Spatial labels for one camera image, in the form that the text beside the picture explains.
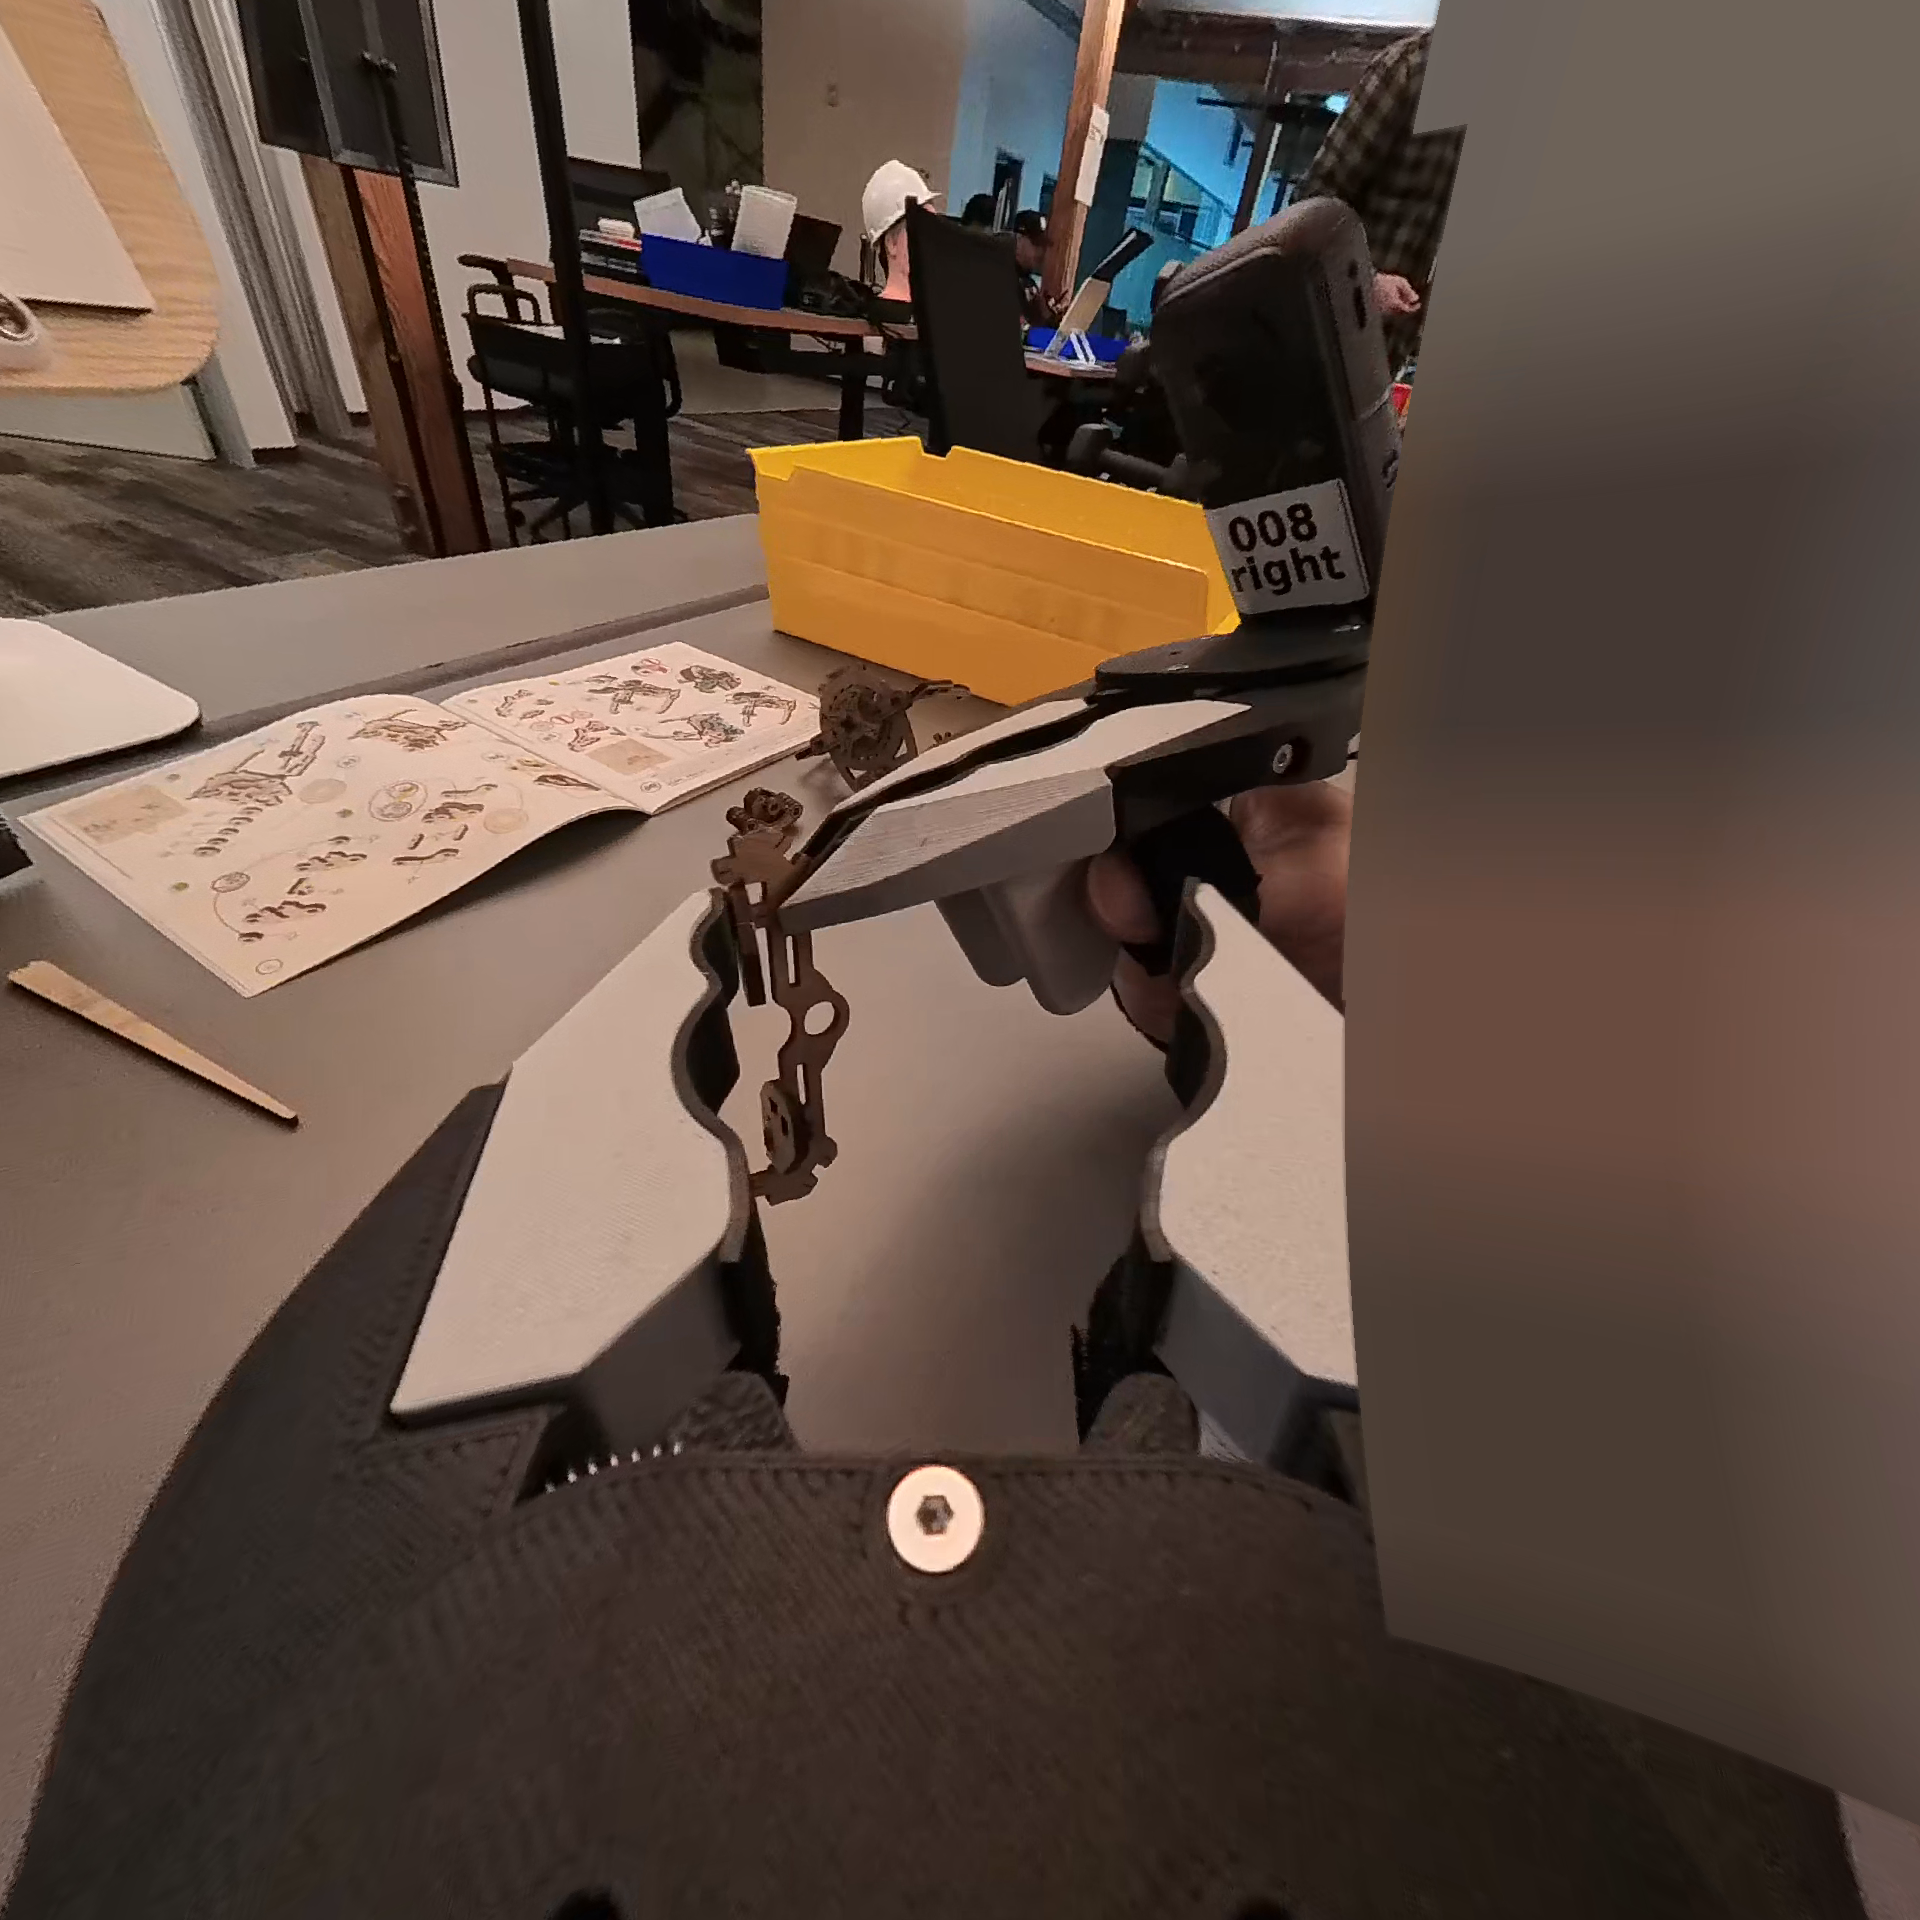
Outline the wooden stick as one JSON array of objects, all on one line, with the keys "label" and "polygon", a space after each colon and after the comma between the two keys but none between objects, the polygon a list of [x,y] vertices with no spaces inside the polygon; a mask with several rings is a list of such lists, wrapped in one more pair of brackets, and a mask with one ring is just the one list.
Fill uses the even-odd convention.
[{"label": "wooden stick", "polygon": [[58,963],[52,962],[29,962],[29,963],[13,963],[3,976],[13,989],[145,1049],[152,1059],[286,1121],[286,1130],[298,1130],[298,1114],[287,1102],[277,1102],[273,1091],[253,1086],[250,1077],[228,1070],[222,1059],[203,1058],[197,1045],[169,1036],[155,1022],[129,1011],[123,999],[91,989],[85,981],[64,976]]}]

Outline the black mesh chair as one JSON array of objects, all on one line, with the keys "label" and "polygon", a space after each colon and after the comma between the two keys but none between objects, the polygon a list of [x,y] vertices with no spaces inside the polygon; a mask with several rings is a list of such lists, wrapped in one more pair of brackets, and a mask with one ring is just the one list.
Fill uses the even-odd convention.
[{"label": "black mesh chair", "polygon": [[[462,255],[467,374],[484,388],[486,462],[509,543],[566,539],[591,511],[582,402],[561,323],[516,285],[509,259]],[[669,474],[669,423],[684,408],[679,361],[661,323],[591,304],[591,415],[602,436],[602,496],[616,528],[684,521]]]}]

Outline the person's right hand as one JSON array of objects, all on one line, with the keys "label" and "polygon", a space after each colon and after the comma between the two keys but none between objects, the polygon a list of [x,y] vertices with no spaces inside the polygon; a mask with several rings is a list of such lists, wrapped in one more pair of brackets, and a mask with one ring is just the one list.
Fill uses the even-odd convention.
[{"label": "person's right hand", "polygon": [[1182,1015],[1172,935],[1186,877],[1215,884],[1333,1011],[1346,949],[1349,793],[1333,784],[1247,787],[1176,813],[1089,865],[1093,926],[1117,947],[1111,999],[1166,1045]]}]

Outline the black office chair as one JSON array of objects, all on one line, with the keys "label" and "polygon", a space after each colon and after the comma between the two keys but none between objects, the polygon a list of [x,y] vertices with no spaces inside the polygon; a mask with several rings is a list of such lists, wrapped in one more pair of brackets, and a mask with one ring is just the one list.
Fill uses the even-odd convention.
[{"label": "black office chair", "polygon": [[902,207],[930,452],[1043,462],[1045,394],[1027,370],[1017,243],[930,201]]}]

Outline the wooden wall panel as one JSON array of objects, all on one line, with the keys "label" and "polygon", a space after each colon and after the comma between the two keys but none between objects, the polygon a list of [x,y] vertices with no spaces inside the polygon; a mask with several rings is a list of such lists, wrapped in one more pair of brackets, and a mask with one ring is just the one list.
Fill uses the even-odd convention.
[{"label": "wooden wall panel", "polygon": [[91,0],[3,0],[9,394],[142,394],[217,344],[217,263]]}]

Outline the yellow plastic bin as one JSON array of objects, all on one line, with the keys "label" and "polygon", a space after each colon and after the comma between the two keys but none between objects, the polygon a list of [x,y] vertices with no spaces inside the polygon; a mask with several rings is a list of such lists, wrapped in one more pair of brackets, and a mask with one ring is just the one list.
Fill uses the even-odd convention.
[{"label": "yellow plastic bin", "polygon": [[1227,636],[1197,503],[917,436],[755,449],[773,626],[1018,704],[1111,657]]}]

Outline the instruction booklet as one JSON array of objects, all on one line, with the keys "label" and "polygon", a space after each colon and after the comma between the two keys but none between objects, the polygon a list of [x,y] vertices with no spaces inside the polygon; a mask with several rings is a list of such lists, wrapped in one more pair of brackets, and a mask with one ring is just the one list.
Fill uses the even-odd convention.
[{"label": "instruction booklet", "polygon": [[596,813],[654,817],[816,736],[684,639],[439,701],[368,693],[33,807],[26,833],[239,993],[427,912]]}]

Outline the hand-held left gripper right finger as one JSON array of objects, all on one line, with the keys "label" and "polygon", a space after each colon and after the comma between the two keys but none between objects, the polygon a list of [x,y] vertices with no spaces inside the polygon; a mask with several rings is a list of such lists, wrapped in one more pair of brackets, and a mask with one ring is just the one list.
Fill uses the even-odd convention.
[{"label": "hand-held left gripper right finger", "polygon": [[1172,941],[1172,1130],[1136,1231],[1069,1343],[1083,1437],[1126,1378],[1166,1378],[1223,1458],[1333,1470],[1354,1416],[1346,1022],[1193,877]]}]

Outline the long wooden desk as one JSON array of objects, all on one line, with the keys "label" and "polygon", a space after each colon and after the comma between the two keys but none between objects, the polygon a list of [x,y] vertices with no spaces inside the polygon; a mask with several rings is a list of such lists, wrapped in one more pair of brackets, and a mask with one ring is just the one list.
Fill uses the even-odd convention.
[{"label": "long wooden desk", "polygon": [[669,321],[693,321],[693,323],[731,323],[731,330],[755,330],[755,337],[791,337],[791,341],[826,341],[826,374],[836,380],[836,436],[865,441],[865,394],[868,374],[877,370],[877,356],[868,344],[889,341],[889,323],[868,317],[816,317],[816,308],[762,308],[762,304],[724,304],[724,299],[693,299],[679,291],[654,291],[639,278],[602,278],[602,276],[573,276],[561,278],[551,263],[537,259],[494,259],[494,255],[462,255],[462,269],[494,276],[496,291],[542,285],[548,308],[561,323],[561,337],[591,341],[591,304],[635,304],[650,317]]}]

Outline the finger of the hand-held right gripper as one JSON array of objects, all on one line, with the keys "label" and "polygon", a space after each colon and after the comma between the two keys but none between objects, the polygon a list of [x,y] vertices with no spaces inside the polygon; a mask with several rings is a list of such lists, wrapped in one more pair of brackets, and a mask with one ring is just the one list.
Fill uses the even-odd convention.
[{"label": "finger of the hand-held right gripper", "polygon": [[1056,875],[1104,852],[1111,833],[1117,803],[1099,759],[982,763],[954,784],[889,793],[821,824],[783,897],[783,926],[811,935]]},{"label": "finger of the hand-held right gripper", "polygon": [[937,793],[988,793],[1007,784],[1045,784],[1056,771],[1109,771],[1126,759],[1161,751],[1193,729],[1243,717],[1243,701],[1037,701],[988,725],[951,736],[872,787],[826,807],[826,824],[852,824],[884,803],[914,803]]}]

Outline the blue plastic bin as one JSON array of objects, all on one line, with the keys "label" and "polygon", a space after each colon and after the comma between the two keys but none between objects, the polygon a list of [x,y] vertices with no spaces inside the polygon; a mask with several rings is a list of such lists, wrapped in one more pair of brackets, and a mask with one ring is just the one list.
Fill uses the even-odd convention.
[{"label": "blue plastic bin", "polygon": [[706,304],[738,304],[738,308],[765,308],[777,317],[785,304],[785,263],[713,243],[684,243],[669,234],[639,234],[639,276],[661,292],[706,299]]}]

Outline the dark wall screen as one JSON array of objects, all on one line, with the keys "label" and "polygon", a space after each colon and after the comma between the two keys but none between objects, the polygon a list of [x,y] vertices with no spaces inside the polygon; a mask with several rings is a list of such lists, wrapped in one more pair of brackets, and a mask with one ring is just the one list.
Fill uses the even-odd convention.
[{"label": "dark wall screen", "polygon": [[427,0],[239,0],[263,145],[458,190]]}]

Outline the black metal pole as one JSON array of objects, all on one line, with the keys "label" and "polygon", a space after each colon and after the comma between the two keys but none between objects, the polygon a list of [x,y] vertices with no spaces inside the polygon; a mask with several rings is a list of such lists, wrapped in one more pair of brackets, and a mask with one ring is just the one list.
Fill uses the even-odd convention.
[{"label": "black metal pole", "polygon": [[580,441],[580,476],[591,528],[602,539],[616,534],[610,511],[610,474],[602,474],[602,431],[596,408],[596,361],[591,361],[591,304],[582,304],[582,255],[580,255],[580,217],[573,217],[573,184],[566,184],[566,145],[561,145],[561,85],[559,85],[559,50],[551,50],[551,13],[542,0],[516,0],[516,45],[530,75],[530,117],[537,145],[537,184],[542,184],[542,217],[548,217],[548,276],[551,276],[551,308],[566,352],[573,380],[573,441]]}]

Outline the wooden model part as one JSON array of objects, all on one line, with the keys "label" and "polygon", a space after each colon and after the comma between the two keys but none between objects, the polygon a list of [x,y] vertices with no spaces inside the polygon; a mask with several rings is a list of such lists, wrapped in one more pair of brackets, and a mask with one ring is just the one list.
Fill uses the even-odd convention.
[{"label": "wooden model part", "polygon": [[803,877],[803,859],[785,852],[795,824],[795,799],[748,787],[724,813],[724,852],[713,865],[731,908],[740,993],[785,1015],[777,1070],[762,1083],[765,1167],[752,1173],[752,1191],[765,1202],[811,1196],[816,1173],[836,1160],[821,1070],[847,1036],[847,993],[816,968],[811,941],[785,926],[785,892]]}]

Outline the wooden pillar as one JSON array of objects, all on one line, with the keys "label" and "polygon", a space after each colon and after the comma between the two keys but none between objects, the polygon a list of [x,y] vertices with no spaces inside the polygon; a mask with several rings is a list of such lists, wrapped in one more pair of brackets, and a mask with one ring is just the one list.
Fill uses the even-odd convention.
[{"label": "wooden pillar", "polygon": [[1089,240],[1089,212],[1104,172],[1104,145],[1111,126],[1111,73],[1123,42],[1123,0],[1089,0],[1074,24],[1074,68],[1059,134],[1059,172],[1045,212],[1045,259],[1043,291],[1049,304],[1068,304],[1074,291],[1074,259]]}]

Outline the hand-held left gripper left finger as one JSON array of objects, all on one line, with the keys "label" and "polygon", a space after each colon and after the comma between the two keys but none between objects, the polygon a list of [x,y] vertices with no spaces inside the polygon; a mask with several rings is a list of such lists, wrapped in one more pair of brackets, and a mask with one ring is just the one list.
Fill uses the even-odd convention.
[{"label": "hand-held left gripper left finger", "polygon": [[509,1070],[402,1360],[402,1429],[559,1406],[561,1451],[654,1451],[783,1315],[738,1086],[721,892],[669,908]]}]

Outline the wooden gear assembly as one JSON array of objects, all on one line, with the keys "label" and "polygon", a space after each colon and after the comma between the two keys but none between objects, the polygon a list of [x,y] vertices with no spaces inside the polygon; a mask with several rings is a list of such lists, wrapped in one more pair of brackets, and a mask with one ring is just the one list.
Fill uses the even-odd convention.
[{"label": "wooden gear assembly", "polygon": [[847,793],[911,767],[917,759],[914,704],[970,697],[959,680],[889,680],[877,663],[836,663],[816,693],[816,736],[795,763],[826,763]]}]

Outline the white dish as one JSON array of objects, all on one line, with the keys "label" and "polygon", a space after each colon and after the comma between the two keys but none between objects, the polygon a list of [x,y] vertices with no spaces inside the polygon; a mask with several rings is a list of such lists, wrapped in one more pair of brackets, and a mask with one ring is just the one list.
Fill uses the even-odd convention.
[{"label": "white dish", "polygon": [[203,720],[197,701],[40,626],[0,618],[0,777],[155,748]]}]

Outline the wooden post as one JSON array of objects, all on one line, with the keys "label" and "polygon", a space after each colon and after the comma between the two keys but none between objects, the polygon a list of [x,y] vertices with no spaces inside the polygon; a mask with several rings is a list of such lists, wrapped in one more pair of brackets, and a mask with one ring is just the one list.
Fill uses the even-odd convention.
[{"label": "wooden post", "polygon": [[423,201],[404,179],[298,155],[360,370],[368,441],[411,556],[486,556],[486,511],[454,370]]}]

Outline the white hard hat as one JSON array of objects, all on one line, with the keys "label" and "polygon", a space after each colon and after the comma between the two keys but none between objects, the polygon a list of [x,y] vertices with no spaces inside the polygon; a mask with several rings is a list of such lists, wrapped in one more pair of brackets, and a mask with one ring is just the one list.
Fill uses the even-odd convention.
[{"label": "white hard hat", "polygon": [[937,201],[946,193],[922,184],[917,170],[911,170],[902,155],[889,155],[868,172],[865,184],[865,199],[856,199],[856,217],[865,217],[865,240],[877,243],[889,226],[902,225],[902,212],[914,201]]}]

